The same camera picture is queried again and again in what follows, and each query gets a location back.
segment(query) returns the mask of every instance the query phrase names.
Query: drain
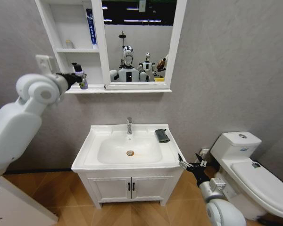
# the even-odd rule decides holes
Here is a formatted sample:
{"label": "drain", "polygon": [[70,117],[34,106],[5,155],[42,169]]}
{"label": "drain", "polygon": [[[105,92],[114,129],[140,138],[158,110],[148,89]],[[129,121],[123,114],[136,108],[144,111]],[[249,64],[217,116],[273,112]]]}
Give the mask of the drain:
{"label": "drain", "polygon": [[127,155],[128,156],[133,156],[134,155],[134,151],[127,151]]}

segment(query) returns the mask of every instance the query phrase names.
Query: toilet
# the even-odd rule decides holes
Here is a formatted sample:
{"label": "toilet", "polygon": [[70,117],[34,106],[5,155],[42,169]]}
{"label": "toilet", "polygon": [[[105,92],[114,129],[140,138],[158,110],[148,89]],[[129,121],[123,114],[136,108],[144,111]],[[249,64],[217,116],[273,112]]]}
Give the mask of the toilet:
{"label": "toilet", "polygon": [[245,218],[256,220],[267,212],[283,218],[283,182],[250,159],[260,143],[249,132],[223,133],[210,151],[220,164],[215,177],[226,182],[226,198]]}

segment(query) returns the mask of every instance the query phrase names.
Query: floor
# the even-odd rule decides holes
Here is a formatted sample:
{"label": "floor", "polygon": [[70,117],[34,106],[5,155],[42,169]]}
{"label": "floor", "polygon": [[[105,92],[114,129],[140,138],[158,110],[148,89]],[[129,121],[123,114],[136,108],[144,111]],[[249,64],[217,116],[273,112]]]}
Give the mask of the floor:
{"label": "floor", "polygon": [[[4,177],[55,213],[57,226],[211,226],[195,177],[186,171],[165,207],[159,202],[127,202],[103,204],[101,210],[94,207],[76,173]],[[248,221],[248,226],[260,225]]]}

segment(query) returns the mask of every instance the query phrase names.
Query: gray wall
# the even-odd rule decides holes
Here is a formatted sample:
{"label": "gray wall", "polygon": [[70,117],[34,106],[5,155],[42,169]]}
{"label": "gray wall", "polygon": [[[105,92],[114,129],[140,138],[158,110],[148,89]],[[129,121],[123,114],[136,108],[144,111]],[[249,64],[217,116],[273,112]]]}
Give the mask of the gray wall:
{"label": "gray wall", "polygon": [[[33,0],[0,1],[0,106],[50,43]],[[169,123],[188,160],[228,131],[263,140],[254,158],[283,179],[283,0],[191,0],[169,94],[66,95],[10,170],[68,168],[90,125]]]}
{"label": "gray wall", "polygon": [[146,60],[146,53],[151,53],[150,61],[158,63],[169,52],[172,26],[142,25],[105,25],[105,35],[110,70],[119,70],[122,57],[123,40],[118,36],[124,31],[127,36],[125,45],[134,50],[133,67]]}

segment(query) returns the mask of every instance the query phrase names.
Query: sink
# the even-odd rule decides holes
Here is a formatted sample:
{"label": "sink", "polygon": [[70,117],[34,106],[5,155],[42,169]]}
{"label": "sink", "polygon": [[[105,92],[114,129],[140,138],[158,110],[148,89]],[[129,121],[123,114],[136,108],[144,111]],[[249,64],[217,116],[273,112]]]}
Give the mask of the sink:
{"label": "sink", "polygon": [[[158,142],[157,129],[166,129],[168,143]],[[168,124],[133,124],[132,133],[129,140],[126,124],[91,126],[72,170],[178,167],[181,152]]]}
{"label": "sink", "polygon": [[153,163],[161,159],[159,142],[149,135],[136,135],[129,140],[117,132],[101,143],[98,152],[98,160],[105,164]]}

